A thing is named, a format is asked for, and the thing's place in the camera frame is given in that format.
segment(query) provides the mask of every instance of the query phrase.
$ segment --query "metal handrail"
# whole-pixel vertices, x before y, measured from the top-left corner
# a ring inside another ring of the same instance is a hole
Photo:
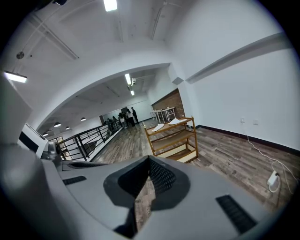
[[[82,157],[78,157],[72,160],[77,160],[77,159],[84,159],[85,161],[87,160],[87,158],[90,157],[91,152],[94,151],[94,149],[101,145],[102,143],[105,143],[106,140],[110,137],[110,135],[114,134],[115,132],[117,132],[119,129],[121,128],[120,125],[120,120],[116,120],[114,122],[109,122],[108,124],[104,124],[101,125],[99,127],[94,127],[92,129],[83,131],[81,133],[78,133],[72,137],[69,137],[61,142],[59,142],[59,145],[64,144],[64,146],[62,146],[61,148],[63,149],[63,151],[60,153],[61,157],[63,159],[67,159],[67,157],[71,157],[74,155],[79,155],[81,154]],[[73,140],[74,143],[69,144],[66,146],[66,142]],[[73,149],[68,149],[69,146],[76,144],[77,147],[73,148]]]

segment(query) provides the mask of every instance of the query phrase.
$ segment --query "person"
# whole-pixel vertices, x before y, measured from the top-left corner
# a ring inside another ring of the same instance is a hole
[[[132,110],[132,114],[136,120],[136,123],[139,123],[139,120],[137,119],[136,111],[133,109],[133,107],[131,108],[131,110]]]
[[[130,122],[131,125],[134,127],[134,126],[135,126],[135,121],[133,120],[133,115],[132,115],[132,113],[130,112],[129,109],[127,109],[126,112],[127,112],[127,116],[128,116],[129,122]]]
[[[124,115],[122,113],[119,113],[119,119],[120,119],[120,123],[121,123],[122,127],[124,129],[126,129],[127,127],[125,125],[125,119],[124,119]]]
[[[109,129],[110,129],[111,131],[113,131],[113,130],[114,130],[114,128],[113,128],[113,120],[111,120],[110,118],[108,118],[107,121],[108,121]]]
[[[127,127],[129,127],[129,121],[128,121],[128,116],[126,115],[126,113],[122,112],[123,118],[125,119],[126,125]]]

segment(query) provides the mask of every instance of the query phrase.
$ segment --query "table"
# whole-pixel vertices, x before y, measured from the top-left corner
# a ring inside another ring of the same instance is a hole
[[[175,107],[169,107],[169,108],[166,108],[166,109],[163,109],[163,110],[159,110],[158,112],[161,113],[161,117],[165,123],[165,119],[163,117],[163,114],[165,115],[165,118],[167,119],[167,122],[170,122],[170,117],[171,115],[174,115],[174,118],[176,118],[175,116],[175,111],[174,111],[174,108]]]
[[[151,118],[152,118],[153,120],[156,120],[156,121],[158,121],[158,119],[159,119],[159,116],[158,116],[158,117],[156,116],[157,112],[158,112],[158,111],[152,111],[152,112],[150,112]]]

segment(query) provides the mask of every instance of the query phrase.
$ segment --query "baseboard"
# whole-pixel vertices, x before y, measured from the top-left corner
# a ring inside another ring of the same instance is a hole
[[[205,128],[205,129],[212,130],[212,131],[215,131],[215,132],[228,134],[228,135],[239,137],[239,138],[242,138],[242,139],[247,139],[246,135],[239,134],[239,133],[234,133],[234,132],[230,132],[230,131],[226,131],[226,130],[222,130],[222,129],[218,129],[218,128],[214,128],[214,127],[197,125],[196,129],[198,129],[198,128]],[[252,141],[252,142],[263,144],[265,146],[272,147],[272,148],[275,148],[275,149],[278,149],[278,150],[281,150],[281,151],[284,151],[284,152],[288,152],[290,154],[293,154],[293,155],[296,155],[296,156],[300,157],[300,151],[299,150],[289,148],[289,147],[280,145],[278,143],[269,142],[269,141],[266,141],[266,140],[263,140],[263,139],[259,139],[259,138],[256,138],[256,137],[250,137],[249,136],[249,140]]]
[[[143,122],[143,121],[147,121],[147,120],[149,120],[149,119],[152,119],[152,118],[147,118],[147,119],[145,119],[145,120],[141,120],[141,121],[139,121],[139,123],[140,123],[140,122]]]

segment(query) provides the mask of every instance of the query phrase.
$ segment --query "shelf board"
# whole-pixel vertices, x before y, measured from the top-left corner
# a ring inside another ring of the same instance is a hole
[[[194,132],[188,131],[188,130],[182,130],[177,134],[174,134],[168,138],[163,138],[161,140],[152,142],[152,147],[154,151],[158,151],[160,149],[169,147],[175,143],[181,142],[191,136],[194,135]]]
[[[173,154],[173,155],[171,155],[171,156],[168,156],[168,157],[166,157],[166,158],[167,158],[167,159],[172,159],[172,160],[178,160],[178,159],[180,159],[180,158],[186,156],[186,155],[189,154],[190,152],[191,152],[191,150],[186,148],[186,149],[184,149],[184,150],[182,150],[182,151],[180,151],[180,152],[177,152],[177,153],[175,153],[175,154]]]
[[[158,131],[156,131],[156,132],[152,132],[152,130],[156,126],[155,127],[151,127],[149,129],[147,129],[147,133],[148,133],[149,136],[151,136],[151,135],[154,135],[154,134],[157,134],[157,133],[161,133],[161,132],[167,131],[167,130],[169,130],[171,128],[183,125],[183,124],[185,124],[185,123],[190,122],[190,121],[193,120],[192,118],[179,118],[178,120],[183,120],[183,119],[185,119],[185,121],[182,121],[182,122],[180,122],[178,124],[174,124],[174,125],[169,125],[169,122],[166,122],[165,125],[161,129],[159,129]]]

